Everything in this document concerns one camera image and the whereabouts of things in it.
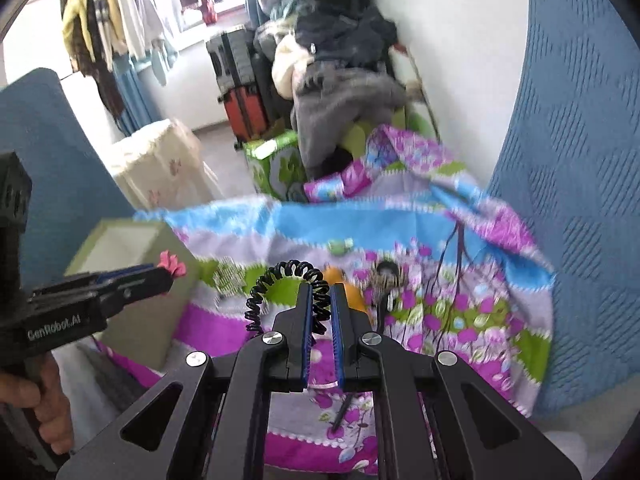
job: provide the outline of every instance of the coiled cable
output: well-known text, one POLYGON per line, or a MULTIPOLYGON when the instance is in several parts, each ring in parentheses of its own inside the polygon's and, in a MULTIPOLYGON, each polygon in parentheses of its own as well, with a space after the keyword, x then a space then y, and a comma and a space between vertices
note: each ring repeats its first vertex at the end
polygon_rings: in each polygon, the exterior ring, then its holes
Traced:
POLYGON ((260 325, 260 306, 264 302, 264 295, 276 280, 281 280, 285 276, 298 276, 311 285, 314 320, 312 331, 322 335, 326 332, 323 321, 327 321, 331 313, 328 307, 331 305, 329 297, 329 284, 324 280, 322 272, 316 269, 309 262, 299 262, 289 260, 280 262, 276 266, 269 267, 267 271, 255 283, 254 288, 249 292, 246 300, 247 311, 244 317, 250 321, 246 326, 248 332, 255 332, 254 336, 263 334, 260 325))

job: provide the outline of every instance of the floral fabric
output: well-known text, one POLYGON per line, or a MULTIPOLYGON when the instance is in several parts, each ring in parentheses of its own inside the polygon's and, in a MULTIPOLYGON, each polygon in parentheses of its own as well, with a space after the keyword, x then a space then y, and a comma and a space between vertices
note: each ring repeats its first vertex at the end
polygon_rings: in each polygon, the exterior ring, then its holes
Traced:
MULTIPOLYGON (((359 168, 370 180, 359 200, 310 207, 261 197, 139 214, 168 222, 203 271, 165 370, 148 370, 112 353, 113 358, 151 385, 193 349, 219 356, 242 346, 248 337, 247 290, 265 266, 297 259, 320 269, 338 267, 371 305, 373 269, 391 260, 405 279, 391 293, 385 333, 414 352, 455 352, 529 414, 552 329, 553 275, 546 261, 515 213, 479 190, 437 144, 390 128, 374 135, 369 158, 355 165, 354 175, 359 168), (418 150, 425 156, 413 156, 418 150), (353 247, 332 253, 336 240, 349 240, 353 247), (228 276, 234 286, 222 294, 216 283, 221 277, 228 282, 228 276)), ((354 178, 348 184, 362 182, 354 178)), ((296 301, 295 279, 276 283, 261 312, 265 330, 296 301)), ((374 309, 370 315, 375 321, 374 309)), ((330 327, 316 341, 308 389, 272 397, 265 462, 292 470, 375 474, 372 396, 357 396, 332 432, 345 395, 335 378, 330 327)))

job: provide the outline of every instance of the yellow jacket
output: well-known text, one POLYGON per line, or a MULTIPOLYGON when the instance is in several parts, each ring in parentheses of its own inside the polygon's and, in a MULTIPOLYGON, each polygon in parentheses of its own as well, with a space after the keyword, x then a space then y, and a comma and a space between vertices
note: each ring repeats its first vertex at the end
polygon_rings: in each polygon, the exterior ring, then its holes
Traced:
POLYGON ((91 60, 95 62, 94 47, 91 42, 91 35, 89 34, 89 28, 86 21, 86 0, 67 0, 65 6, 65 12, 62 15, 62 38, 65 41, 66 51, 69 56, 75 57, 76 54, 73 48, 73 31, 74 20, 76 16, 80 17, 80 24, 82 26, 82 37, 86 43, 87 50, 91 56, 91 60))

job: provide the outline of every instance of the human hand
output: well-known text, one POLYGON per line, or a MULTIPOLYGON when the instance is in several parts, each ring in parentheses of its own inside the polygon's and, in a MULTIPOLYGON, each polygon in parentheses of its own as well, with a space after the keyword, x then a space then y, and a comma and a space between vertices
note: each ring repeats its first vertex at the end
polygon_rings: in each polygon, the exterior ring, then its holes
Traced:
POLYGON ((16 408, 33 408, 40 421, 40 436, 55 454, 69 452, 74 446, 71 406, 60 384, 58 364, 49 353, 40 371, 42 393, 27 379, 0 372, 0 402, 16 408))

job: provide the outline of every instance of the pink bow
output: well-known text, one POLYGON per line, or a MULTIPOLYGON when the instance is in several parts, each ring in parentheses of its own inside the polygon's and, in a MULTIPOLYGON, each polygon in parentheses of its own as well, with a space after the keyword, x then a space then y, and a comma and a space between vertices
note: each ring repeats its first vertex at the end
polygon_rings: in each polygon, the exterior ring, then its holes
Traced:
POLYGON ((169 251, 160 253, 160 263, 158 267, 164 267, 174 278, 181 278, 187 275, 187 266, 178 261, 178 256, 169 254, 169 251))

